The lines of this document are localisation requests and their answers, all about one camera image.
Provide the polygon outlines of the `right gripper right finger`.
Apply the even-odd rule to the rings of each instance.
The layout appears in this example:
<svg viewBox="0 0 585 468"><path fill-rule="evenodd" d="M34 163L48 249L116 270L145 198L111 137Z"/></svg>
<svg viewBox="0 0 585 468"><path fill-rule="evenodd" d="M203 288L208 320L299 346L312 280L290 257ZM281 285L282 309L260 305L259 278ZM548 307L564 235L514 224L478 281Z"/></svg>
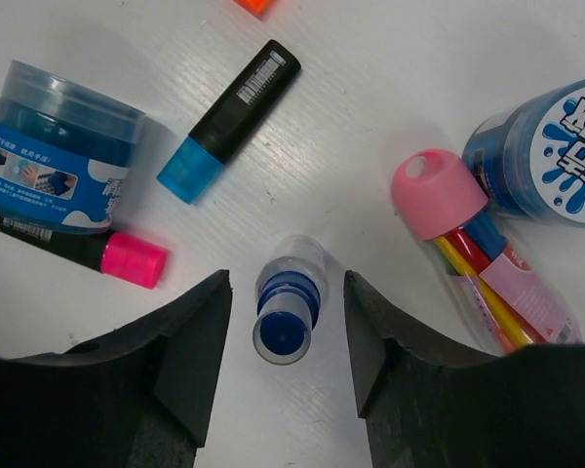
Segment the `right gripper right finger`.
<svg viewBox="0 0 585 468"><path fill-rule="evenodd" d="M376 467L585 467L585 344L494 357L348 271L346 332Z"/></svg>

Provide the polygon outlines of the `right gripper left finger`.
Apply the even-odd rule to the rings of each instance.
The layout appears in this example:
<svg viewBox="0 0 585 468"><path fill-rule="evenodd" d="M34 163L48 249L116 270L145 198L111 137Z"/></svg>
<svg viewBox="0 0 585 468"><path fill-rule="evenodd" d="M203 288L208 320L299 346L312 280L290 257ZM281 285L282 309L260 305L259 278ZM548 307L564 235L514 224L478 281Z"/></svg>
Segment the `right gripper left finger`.
<svg viewBox="0 0 585 468"><path fill-rule="evenodd" d="M0 467L190 467L206 442L231 315L216 271L68 351L0 358Z"/></svg>

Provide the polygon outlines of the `small blue-capped bottle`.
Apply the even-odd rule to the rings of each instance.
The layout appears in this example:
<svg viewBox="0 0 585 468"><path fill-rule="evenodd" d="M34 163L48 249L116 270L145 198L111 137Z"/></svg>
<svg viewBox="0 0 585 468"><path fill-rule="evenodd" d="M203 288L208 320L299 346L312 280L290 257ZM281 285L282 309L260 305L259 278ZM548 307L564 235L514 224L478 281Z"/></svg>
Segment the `small blue-capped bottle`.
<svg viewBox="0 0 585 468"><path fill-rule="evenodd" d="M311 345L328 302L326 253L314 239L292 235L277 245L255 286L253 346L266 362L288 366Z"/></svg>

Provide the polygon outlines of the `pink-capped pen tube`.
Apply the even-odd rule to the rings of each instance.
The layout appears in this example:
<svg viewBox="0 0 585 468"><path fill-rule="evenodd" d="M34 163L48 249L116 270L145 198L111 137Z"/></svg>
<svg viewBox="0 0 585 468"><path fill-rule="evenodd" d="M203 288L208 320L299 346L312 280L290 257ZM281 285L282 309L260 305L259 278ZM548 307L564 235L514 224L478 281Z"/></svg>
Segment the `pink-capped pen tube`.
<svg viewBox="0 0 585 468"><path fill-rule="evenodd" d="M575 315L498 229L488 196L457 155L437 148L412 155L393 175L391 198L485 351L581 342Z"/></svg>

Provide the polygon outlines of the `pink highlighter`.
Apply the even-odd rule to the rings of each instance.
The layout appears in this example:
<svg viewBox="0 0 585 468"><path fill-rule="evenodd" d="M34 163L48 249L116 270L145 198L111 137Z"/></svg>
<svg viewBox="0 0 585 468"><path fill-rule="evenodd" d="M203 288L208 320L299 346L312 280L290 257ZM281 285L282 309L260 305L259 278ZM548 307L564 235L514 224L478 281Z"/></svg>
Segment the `pink highlighter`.
<svg viewBox="0 0 585 468"><path fill-rule="evenodd" d="M166 249L112 229L93 235L68 234L0 216L0 233L149 290L159 283L168 259Z"/></svg>

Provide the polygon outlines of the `blue highlighter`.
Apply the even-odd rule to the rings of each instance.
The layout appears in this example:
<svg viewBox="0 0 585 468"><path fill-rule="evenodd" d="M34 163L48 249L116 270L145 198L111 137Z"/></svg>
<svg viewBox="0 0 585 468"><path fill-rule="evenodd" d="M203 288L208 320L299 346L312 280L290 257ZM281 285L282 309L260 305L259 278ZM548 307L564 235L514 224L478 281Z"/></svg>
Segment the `blue highlighter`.
<svg viewBox="0 0 585 468"><path fill-rule="evenodd" d="M300 71L299 60L269 40L192 128L157 180L181 201L198 201Z"/></svg>

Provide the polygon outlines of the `orange highlighter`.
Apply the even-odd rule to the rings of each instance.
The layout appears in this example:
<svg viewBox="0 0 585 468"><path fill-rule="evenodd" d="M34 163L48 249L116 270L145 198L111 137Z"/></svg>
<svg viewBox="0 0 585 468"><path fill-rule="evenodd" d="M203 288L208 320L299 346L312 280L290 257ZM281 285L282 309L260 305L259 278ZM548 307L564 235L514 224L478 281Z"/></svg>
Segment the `orange highlighter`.
<svg viewBox="0 0 585 468"><path fill-rule="evenodd" d="M258 19L263 19L276 0L235 0L245 11Z"/></svg>

